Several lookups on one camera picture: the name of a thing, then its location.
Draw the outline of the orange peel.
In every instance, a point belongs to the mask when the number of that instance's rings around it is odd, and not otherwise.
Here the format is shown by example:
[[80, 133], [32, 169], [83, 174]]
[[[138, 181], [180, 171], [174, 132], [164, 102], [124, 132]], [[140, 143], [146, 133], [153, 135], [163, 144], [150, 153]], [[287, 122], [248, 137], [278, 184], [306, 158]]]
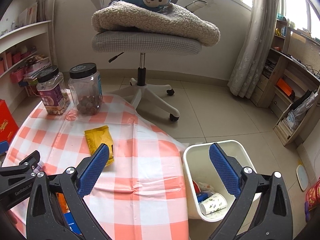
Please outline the orange peel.
[[57, 199], [59, 201], [62, 213], [63, 214], [68, 213], [69, 212], [69, 208], [68, 208], [68, 205], [66, 203], [64, 195], [62, 193], [57, 193], [56, 195], [57, 195]]

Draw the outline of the red patterned bag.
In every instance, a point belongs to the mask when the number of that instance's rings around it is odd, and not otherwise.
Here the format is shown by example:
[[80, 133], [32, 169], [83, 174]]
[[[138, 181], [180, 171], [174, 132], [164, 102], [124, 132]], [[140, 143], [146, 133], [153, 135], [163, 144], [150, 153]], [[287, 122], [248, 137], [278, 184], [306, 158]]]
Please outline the red patterned bag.
[[320, 195], [320, 179], [307, 191], [305, 197], [305, 221], [308, 222], [311, 219], [311, 210], [319, 206]]

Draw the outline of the white paper cup leaf print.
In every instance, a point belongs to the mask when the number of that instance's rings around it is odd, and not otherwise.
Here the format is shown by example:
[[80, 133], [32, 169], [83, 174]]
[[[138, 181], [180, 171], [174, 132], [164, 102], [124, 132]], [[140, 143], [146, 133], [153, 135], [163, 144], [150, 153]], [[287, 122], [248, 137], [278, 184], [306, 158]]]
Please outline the white paper cup leaf print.
[[223, 195], [214, 193], [204, 201], [200, 202], [200, 211], [203, 215], [209, 215], [216, 211], [222, 210], [227, 207], [227, 200]]

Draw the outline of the red gift box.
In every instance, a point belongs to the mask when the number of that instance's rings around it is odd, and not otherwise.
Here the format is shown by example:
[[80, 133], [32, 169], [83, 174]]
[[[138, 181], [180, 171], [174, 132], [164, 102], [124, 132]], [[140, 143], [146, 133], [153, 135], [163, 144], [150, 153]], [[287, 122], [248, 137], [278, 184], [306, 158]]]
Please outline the red gift box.
[[0, 100], [0, 140], [11, 143], [18, 126], [10, 113], [4, 100]]

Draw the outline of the white tissue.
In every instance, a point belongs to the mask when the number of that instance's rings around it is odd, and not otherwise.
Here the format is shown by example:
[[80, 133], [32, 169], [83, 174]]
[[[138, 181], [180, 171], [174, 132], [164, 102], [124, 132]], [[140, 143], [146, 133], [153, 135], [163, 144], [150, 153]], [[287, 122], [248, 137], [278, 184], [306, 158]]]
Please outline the white tissue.
[[206, 183], [202, 183], [202, 182], [198, 182], [198, 186], [200, 188], [201, 191], [210, 191], [211, 193], [215, 192], [214, 188], [212, 187], [212, 185], [206, 184]]

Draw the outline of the left beige curtain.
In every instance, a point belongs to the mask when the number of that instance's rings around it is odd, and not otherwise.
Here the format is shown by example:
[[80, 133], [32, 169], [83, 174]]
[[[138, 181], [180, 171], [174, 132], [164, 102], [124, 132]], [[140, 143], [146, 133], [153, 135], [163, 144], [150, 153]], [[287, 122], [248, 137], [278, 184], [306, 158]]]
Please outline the left beige curtain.
[[55, 48], [55, 33], [54, 33], [54, 16], [56, 0], [37, 0], [37, 20], [50, 21], [48, 27], [48, 42], [52, 64], [57, 64], [56, 48]]

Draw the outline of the white wall bookshelf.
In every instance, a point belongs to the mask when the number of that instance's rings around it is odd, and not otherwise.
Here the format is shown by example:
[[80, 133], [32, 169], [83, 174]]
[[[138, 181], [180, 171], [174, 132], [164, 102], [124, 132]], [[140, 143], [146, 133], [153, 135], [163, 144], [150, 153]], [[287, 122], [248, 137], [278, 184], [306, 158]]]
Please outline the white wall bookshelf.
[[37, 0], [11, 0], [1, 17], [1, 99], [13, 112], [27, 97], [23, 85], [26, 61], [43, 54], [50, 58], [50, 21], [37, 20]]

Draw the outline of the jar with purple label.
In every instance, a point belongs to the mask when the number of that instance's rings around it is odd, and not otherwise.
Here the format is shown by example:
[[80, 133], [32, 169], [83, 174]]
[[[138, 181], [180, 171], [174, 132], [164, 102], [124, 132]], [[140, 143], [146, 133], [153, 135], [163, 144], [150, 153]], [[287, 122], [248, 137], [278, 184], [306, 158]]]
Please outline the jar with purple label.
[[68, 108], [70, 98], [58, 66], [52, 65], [39, 72], [36, 89], [48, 114], [62, 115]]

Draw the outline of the blue tissue box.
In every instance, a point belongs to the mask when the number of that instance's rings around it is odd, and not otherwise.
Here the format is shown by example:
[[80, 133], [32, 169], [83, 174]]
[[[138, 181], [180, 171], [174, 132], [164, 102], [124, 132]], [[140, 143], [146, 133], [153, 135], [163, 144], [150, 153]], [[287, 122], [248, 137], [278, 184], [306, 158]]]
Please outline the blue tissue box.
[[210, 191], [201, 191], [199, 194], [196, 195], [198, 203], [201, 203], [208, 199], [212, 193]]

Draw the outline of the white plastic trash bin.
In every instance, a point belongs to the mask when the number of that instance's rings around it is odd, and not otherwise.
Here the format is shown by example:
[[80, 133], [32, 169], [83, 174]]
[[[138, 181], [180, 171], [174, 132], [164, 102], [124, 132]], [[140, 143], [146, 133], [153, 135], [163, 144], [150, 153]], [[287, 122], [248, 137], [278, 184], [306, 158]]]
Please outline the white plastic trash bin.
[[[243, 167], [255, 170], [253, 163], [245, 148], [236, 140], [224, 140], [218, 142], [225, 154], [235, 158]], [[188, 218], [201, 219], [205, 222], [218, 223], [224, 219], [233, 204], [235, 197], [228, 193], [216, 169], [209, 158], [211, 143], [189, 146], [183, 154], [183, 172], [187, 194]], [[193, 183], [205, 183], [213, 187], [214, 191], [224, 196], [227, 207], [220, 211], [203, 215], [196, 197]]]

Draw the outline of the beige fleece blanket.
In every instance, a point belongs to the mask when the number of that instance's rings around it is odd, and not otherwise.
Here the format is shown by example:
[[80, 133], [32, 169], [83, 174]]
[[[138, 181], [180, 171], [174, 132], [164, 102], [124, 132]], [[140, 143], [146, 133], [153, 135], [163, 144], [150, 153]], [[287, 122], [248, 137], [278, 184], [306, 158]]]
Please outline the beige fleece blanket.
[[91, 23], [99, 33], [136, 28], [147, 33], [191, 38], [206, 47], [214, 46], [220, 40], [216, 25], [173, 3], [160, 12], [153, 12], [131, 3], [114, 2], [96, 11]]

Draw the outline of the wooden desk shelf unit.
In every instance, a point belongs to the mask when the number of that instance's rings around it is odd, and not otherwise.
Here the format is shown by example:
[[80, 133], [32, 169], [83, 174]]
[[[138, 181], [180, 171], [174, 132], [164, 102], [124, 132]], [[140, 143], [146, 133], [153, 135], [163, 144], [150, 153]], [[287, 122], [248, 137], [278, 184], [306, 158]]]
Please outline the wooden desk shelf unit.
[[278, 18], [251, 100], [276, 114], [273, 130], [283, 145], [292, 143], [319, 106], [319, 41]]

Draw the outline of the beige curtain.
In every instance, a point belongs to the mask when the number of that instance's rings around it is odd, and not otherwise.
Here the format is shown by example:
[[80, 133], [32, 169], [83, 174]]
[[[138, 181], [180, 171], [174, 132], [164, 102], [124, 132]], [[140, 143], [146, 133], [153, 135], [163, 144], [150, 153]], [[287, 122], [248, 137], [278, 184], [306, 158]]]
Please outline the beige curtain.
[[251, 98], [271, 47], [280, 0], [253, 0], [244, 44], [227, 86], [241, 98]]
[[52, 64], [57, 64], [56, 48], [55, 48], [55, 33], [54, 33], [54, 16], [56, 0], [37, 0], [37, 20], [50, 21], [48, 27], [48, 42]]

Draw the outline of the white bathroom scale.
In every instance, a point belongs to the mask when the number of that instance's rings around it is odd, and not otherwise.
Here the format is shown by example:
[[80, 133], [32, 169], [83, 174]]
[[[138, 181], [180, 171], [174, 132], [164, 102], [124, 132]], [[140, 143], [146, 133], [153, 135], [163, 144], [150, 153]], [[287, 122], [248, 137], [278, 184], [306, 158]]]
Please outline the white bathroom scale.
[[304, 192], [308, 188], [309, 178], [306, 169], [303, 165], [299, 164], [296, 168], [296, 176], [300, 189]]

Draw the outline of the red white snack wrapper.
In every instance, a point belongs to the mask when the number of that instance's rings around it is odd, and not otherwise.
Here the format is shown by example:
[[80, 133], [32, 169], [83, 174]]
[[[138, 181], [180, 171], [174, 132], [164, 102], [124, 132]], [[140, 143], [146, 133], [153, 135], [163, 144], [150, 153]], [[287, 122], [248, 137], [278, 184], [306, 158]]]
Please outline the red white snack wrapper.
[[196, 195], [200, 194], [201, 193], [200, 187], [194, 180], [193, 180], [193, 186], [194, 186]]

